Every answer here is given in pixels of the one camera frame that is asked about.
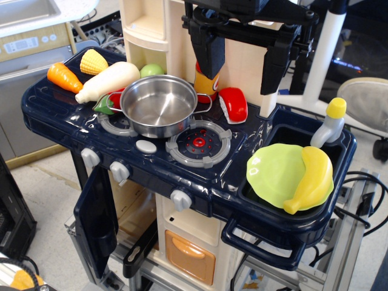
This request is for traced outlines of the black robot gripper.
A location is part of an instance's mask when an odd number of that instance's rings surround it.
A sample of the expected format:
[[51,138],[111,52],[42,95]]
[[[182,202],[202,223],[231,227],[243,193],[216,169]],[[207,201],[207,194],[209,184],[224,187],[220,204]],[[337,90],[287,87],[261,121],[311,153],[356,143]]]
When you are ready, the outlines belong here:
[[202,73],[213,79],[225,63],[225,40],[266,47],[261,94],[275,93],[292,47],[306,47],[318,22],[313,11],[291,1],[185,1],[183,27]]

